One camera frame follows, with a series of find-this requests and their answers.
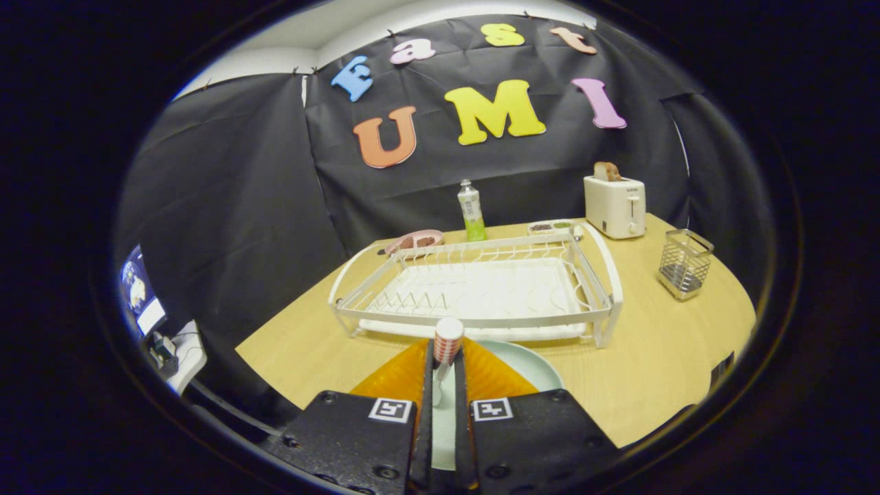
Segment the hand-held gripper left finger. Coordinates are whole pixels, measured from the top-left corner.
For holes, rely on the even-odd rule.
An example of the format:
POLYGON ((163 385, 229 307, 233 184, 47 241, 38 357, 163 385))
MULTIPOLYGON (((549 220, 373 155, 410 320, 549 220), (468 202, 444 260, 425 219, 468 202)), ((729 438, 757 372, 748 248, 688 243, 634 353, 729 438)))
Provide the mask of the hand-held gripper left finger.
POLYGON ((434 342, 416 354, 419 400, 324 390, 266 451, 333 493, 408 494, 427 488, 432 463, 434 342))

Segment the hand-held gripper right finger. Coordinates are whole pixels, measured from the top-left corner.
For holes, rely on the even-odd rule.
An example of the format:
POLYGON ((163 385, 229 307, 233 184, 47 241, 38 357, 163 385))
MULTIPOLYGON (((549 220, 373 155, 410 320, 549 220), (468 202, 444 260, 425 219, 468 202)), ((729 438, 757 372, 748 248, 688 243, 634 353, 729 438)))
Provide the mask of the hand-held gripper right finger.
POLYGON ((474 494, 588 494, 622 449, 565 388, 538 390, 484 345, 455 360, 456 481, 474 494))

